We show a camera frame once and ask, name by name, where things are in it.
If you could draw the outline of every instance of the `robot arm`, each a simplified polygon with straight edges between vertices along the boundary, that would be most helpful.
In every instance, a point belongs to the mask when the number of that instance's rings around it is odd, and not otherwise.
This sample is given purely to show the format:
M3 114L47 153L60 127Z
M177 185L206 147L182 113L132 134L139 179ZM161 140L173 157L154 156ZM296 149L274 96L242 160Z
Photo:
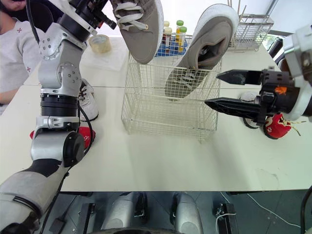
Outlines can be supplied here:
M41 116L31 145L33 164L0 186L1 234L30 234L57 195L71 167L84 157L79 128L79 63L90 33L104 22L115 28L102 8L107 0L60 0L65 12L40 38Z
M283 40L290 74L272 68L260 71L231 70L218 78L231 84L262 84L254 103L215 98L205 103L228 115L251 118L259 125L266 116L283 112L288 120L308 116L312 121L312 26L305 26Z

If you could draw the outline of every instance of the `white shirt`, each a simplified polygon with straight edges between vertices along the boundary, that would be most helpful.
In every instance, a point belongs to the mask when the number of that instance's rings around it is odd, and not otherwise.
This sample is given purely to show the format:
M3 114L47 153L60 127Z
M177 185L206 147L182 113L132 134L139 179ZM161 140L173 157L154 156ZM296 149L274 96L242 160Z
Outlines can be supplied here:
M39 38L44 35L40 29L37 33ZM12 30L0 35L0 93L22 86L40 60L30 23L17 20ZM0 106L0 115L6 106Z

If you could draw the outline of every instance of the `blue rack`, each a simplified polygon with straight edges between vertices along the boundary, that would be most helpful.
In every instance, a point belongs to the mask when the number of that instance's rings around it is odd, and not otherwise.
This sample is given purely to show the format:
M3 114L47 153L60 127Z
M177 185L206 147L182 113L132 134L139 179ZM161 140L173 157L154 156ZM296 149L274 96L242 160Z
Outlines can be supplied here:
M164 57L164 56L174 56L174 55L183 55L186 52L187 42L184 40L183 50L179 52L179 43L176 42L176 37L171 36L169 53L166 53L166 45L161 43L155 57Z

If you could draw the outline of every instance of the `shoelace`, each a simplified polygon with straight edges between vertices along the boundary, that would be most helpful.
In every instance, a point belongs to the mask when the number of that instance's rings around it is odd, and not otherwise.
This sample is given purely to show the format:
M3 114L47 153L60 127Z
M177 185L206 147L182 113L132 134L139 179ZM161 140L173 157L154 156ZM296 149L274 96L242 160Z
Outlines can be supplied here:
M138 6L135 2L124 2L124 3L117 4L117 7L115 9L115 16L119 18L117 20L117 25L119 26L120 29L124 29L124 30L129 30L131 26L135 26L140 30L148 29L147 24L137 21L140 18L142 18L143 13L121 16L120 14L118 14L119 10L125 10L125 11L139 10L141 12L142 7Z
M193 84L196 83L198 80L195 77L196 77L195 72L187 71L183 75L182 78L177 78L179 80L176 80L175 82L178 84L183 84L184 86L188 87L189 89L192 89L193 87L190 85L190 81L192 81Z
M299 136L301 136L301 134L299 133L299 130L296 129L296 127L292 126L291 124L304 123L306 121L293 122L293 121L285 120L284 117L281 117L281 120L282 120L282 123L283 123L284 126L291 126L291 128L293 128L299 134Z
M81 102L86 102L86 103L88 102L89 95L87 94L87 92L88 92L87 86L85 86L81 89L81 91L79 93L79 97L78 97Z

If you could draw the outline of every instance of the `wire basket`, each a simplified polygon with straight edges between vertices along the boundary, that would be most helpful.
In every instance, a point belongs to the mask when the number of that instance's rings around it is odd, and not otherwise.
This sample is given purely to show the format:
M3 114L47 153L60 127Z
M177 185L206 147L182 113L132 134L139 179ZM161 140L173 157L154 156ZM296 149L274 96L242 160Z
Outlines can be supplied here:
M191 38L185 37L184 53ZM170 55L154 57L148 64L140 64L129 55L121 119L130 134L196 137L202 141L216 131L218 114L204 100L219 97L220 81L216 75L220 73L221 62L213 70L174 67L183 56L181 48L178 49L181 54L176 49L172 47L167 51ZM166 82L170 74L191 72L195 74L193 82L201 80L192 92L184 98L168 93ZM177 90L185 95L184 86L181 89L176 86Z
M258 51L273 26L269 15L242 15L229 49Z

